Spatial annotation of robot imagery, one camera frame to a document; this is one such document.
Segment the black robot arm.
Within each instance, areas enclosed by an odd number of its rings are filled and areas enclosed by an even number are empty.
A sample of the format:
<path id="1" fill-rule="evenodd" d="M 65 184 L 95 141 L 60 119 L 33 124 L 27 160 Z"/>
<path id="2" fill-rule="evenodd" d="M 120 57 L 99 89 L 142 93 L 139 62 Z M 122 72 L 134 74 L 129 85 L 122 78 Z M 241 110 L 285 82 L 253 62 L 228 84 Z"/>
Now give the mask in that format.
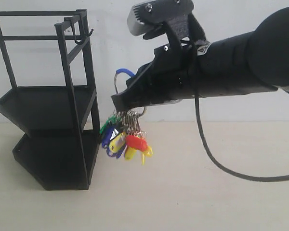
<path id="1" fill-rule="evenodd" d="M 209 42 L 191 13 L 154 24 L 144 38 L 166 34 L 168 44 L 112 95 L 118 111 L 186 99 L 283 90 L 289 94 L 289 6 L 255 30 Z"/>

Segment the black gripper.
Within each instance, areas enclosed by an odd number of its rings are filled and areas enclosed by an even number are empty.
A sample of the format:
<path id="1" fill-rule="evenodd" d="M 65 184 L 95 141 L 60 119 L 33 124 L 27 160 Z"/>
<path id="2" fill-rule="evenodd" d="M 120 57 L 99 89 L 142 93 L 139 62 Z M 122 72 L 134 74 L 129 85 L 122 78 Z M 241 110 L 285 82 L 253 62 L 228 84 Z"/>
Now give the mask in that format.
<path id="1" fill-rule="evenodd" d="M 197 48 L 205 44 L 203 28 L 192 13 L 163 24 L 168 44 L 154 49 L 154 59 L 127 80 L 127 89 L 113 94 L 118 111 L 170 104 L 192 95 L 188 72 Z"/>

